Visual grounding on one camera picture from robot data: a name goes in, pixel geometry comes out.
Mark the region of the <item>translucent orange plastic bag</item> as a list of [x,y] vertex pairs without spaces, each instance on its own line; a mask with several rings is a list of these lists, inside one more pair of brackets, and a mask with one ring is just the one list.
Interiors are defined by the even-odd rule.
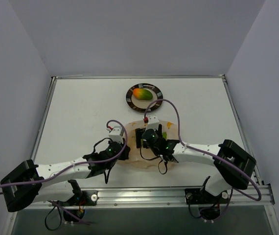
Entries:
[[[166,139],[178,140],[178,126],[172,122],[160,120],[162,125],[162,133],[167,133]],[[147,159],[152,159],[156,157],[150,149],[144,147],[137,149],[135,141],[135,129],[145,128],[146,124],[142,121],[133,121],[125,125],[125,129],[128,134],[127,146],[130,147],[129,159],[128,160],[118,160],[119,165],[132,166],[138,169],[149,169],[157,167],[160,162],[160,158],[147,161]]]

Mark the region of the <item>orange green fake mango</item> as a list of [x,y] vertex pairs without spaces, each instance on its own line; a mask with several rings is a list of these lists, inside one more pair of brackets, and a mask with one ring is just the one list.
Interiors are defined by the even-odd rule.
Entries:
[[152,100],[152,93],[144,88],[135,88],[133,90],[133,96],[138,100]]

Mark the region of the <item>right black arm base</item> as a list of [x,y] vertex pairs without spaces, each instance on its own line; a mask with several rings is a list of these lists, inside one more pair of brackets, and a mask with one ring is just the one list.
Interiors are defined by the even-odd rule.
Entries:
[[[188,205],[188,212],[190,216],[194,219],[203,219],[205,223],[213,224],[218,220],[228,209],[232,195],[228,194],[227,191],[221,192],[217,196],[212,196],[205,191],[205,186],[207,185],[210,177],[208,176],[203,182],[200,188],[186,188],[185,189],[185,199]],[[210,205],[198,207],[198,215],[194,215],[191,210],[192,205]]]

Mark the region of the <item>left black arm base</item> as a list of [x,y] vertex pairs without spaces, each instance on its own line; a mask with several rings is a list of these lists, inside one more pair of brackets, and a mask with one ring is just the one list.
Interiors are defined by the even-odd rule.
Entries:
[[97,205],[97,190],[82,190],[76,180],[68,180],[61,184],[61,186],[65,188],[67,194],[61,199],[56,200],[55,203],[61,207],[78,207],[77,209],[67,209],[67,211],[73,214],[75,218],[62,210],[63,220],[69,223],[82,223],[83,217],[86,213],[84,207]]

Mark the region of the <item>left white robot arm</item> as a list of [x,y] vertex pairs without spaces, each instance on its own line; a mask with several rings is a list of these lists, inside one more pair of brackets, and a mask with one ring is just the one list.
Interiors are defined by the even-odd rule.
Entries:
[[109,140],[108,147],[82,158],[59,164],[35,164],[26,160],[1,181],[9,212],[17,212],[39,201],[62,201],[77,205],[82,198],[77,179],[88,179],[108,172],[118,160],[129,158],[126,142]]

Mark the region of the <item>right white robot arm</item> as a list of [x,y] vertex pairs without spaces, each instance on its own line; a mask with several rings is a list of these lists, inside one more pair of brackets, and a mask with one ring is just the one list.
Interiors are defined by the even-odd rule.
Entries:
[[222,192],[236,189],[244,191],[251,183],[256,160],[232,140],[221,144],[190,144],[180,139],[165,139],[162,126],[157,129],[140,128],[135,130],[137,148],[150,149],[155,157],[167,167],[172,163],[198,163],[216,167],[218,173],[205,179],[200,190],[201,198],[213,201]]

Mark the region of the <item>brown rimmed ceramic plate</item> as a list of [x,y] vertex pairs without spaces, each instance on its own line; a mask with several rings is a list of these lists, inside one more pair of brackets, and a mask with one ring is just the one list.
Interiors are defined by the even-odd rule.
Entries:
[[[149,90],[152,95],[153,99],[152,100],[138,100],[133,96],[133,90],[135,88],[144,88]],[[139,113],[144,113],[148,105],[156,101],[158,99],[163,99],[163,93],[162,91],[155,85],[149,84],[149,83],[138,83],[132,86],[126,93],[126,103],[128,106],[133,109],[134,111],[137,111]]]

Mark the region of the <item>aluminium front rail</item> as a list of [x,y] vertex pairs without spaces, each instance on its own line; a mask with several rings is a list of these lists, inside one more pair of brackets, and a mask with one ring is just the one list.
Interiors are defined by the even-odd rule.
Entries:
[[[39,192],[27,209],[47,208],[51,201],[65,196],[66,190],[61,184],[50,186]],[[199,187],[140,187],[140,188],[81,188],[82,190],[97,190],[96,208],[161,208],[185,207],[185,189]]]

